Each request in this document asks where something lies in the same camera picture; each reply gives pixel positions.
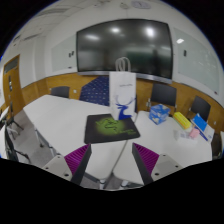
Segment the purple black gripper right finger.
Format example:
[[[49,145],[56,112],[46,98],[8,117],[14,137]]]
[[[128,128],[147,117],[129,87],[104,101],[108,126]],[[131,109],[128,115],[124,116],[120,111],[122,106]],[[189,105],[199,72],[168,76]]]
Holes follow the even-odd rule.
[[[132,154],[143,183],[145,185],[150,184],[153,181],[151,174],[157,163],[157,160],[159,159],[159,155],[137,143],[132,144]]]

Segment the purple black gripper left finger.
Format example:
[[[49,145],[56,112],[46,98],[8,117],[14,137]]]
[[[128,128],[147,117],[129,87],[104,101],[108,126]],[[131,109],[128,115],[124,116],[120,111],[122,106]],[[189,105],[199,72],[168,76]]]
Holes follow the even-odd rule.
[[[72,173],[72,183],[75,183],[76,185],[81,183],[91,154],[91,145],[86,144],[64,157]]]

